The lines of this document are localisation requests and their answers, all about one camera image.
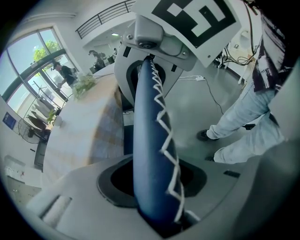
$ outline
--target table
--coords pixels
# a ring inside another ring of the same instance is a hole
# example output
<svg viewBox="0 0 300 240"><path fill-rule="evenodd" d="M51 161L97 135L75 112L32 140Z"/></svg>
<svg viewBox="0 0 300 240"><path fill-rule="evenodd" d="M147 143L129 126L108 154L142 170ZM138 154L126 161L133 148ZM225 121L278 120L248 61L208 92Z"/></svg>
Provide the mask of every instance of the table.
<svg viewBox="0 0 300 240"><path fill-rule="evenodd" d="M63 123L53 127L45 152L43 188L76 168L123 155L122 103L113 74L82 99L71 98L60 116Z"/></svg>

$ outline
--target white zigzag stitching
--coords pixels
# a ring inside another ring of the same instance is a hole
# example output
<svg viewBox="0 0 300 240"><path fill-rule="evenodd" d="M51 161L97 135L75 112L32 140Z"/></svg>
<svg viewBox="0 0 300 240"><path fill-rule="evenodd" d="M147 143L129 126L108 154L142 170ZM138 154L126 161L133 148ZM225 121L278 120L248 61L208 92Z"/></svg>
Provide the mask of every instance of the white zigzag stitching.
<svg viewBox="0 0 300 240"><path fill-rule="evenodd" d="M180 174L179 159L178 159L177 155L176 155L176 159L174 159L174 157L167 151L167 148L168 148L168 146L169 146L169 144L172 140L172 137L173 137L173 130L169 129L168 126L161 120L163 115L166 114L165 105L159 100L160 97L164 97L164 95L163 95L163 85L161 83L160 77L158 75L158 71L156 70L153 61L150 61L150 62L151 62L152 70L153 70L152 71L152 74L153 74L152 79L157 82L157 84L155 84L153 86L153 88L158 91L158 94L154 97L154 101L156 101L163 108L163 110L161 110L157 114L156 120L164 128L164 130L166 130L167 133L168 133L168 136L167 136L163 146L161 147L161 152L174 164L174 171L173 171L172 179L171 179L171 181L169 183L169 186L168 186L168 192L173 197L175 197L178 201L180 201L180 205L179 205L177 214L176 214L175 219L174 219L174 222L178 222L181 218L181 215L182 215L182 212L183 212L183 206L184 206L184 188L183 188L183 185L182 185L181 182L180 182L181 196L177 192L174 191L174 188L175 188L175 185L176 185L177 175Z"/></svg>

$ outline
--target light blue pants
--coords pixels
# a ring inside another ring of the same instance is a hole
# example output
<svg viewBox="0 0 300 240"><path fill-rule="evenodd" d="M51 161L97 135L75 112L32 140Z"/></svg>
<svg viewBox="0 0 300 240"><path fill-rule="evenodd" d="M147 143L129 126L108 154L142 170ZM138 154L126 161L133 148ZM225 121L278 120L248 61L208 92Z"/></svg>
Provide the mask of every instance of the light blue pants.
<svg viewBox="0 0 300 240"><path fill-rule="evenodd" d="M269 148L285 139L279 127L269 119L269 102L274 90L254 92L253 81L249 81L239 99L225 112L217 125L207 131L210 139L227 137L243 125L264 116L256 126L238 141L219 149L214 156L218 163L242 163L250 157L262 155Z"/></svg>

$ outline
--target person in dark shirt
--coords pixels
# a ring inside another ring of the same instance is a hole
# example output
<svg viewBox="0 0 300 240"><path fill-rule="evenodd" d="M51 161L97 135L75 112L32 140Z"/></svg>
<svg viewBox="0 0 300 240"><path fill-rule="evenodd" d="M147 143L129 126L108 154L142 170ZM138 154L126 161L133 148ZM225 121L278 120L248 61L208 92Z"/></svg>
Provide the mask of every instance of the person in dark shirt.
<svg viewBox="0 0 300 240"><path fill-rule="evenodd" d="M59 62L55 62L53 68L58 71L64 78L61 83L58 83L57 86L61 88L64 83L67 83L70 87L73 87L73 84L76 82L75 78L72 75L71 69L67 66L60 65Z"/></svg>
<svg viewBox="0 0 300 240"><path fill-rule="evenodd" d="M246 0L260 10L262 41L259 55L250 79L239 99L224 113L217 125L197 133L200 141L224 138L240 127L259 118L256 126L231 145L219 149L208 161L235 164L250 157L262 155L266 150L285 141L268 104L280 91L299 57L299 43L295 36L297 8L288 3L270 0Z"/></svg>

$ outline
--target black shoe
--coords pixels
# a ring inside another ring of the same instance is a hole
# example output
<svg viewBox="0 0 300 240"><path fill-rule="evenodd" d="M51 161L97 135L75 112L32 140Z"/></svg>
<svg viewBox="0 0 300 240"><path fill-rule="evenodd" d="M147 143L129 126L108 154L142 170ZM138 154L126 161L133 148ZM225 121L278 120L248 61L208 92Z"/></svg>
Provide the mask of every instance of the black shoe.
<svg viewBox="0 0 300 240"><path fill-rule="evenodd" d="M206 130L202 130L200 132L197 133L196 137L199 141L208 141L208 140L212 140L212 141L216 141L219 140L217 139L210 139L207 135L206 135L207 129Z"/></svg>
<svg viewBox="0 0 300 240"><path fill-rule="evenodd" d="M205 161L210 161L210 162L214 162L214 157L213 156L208 156L204 159Z"/></svg>

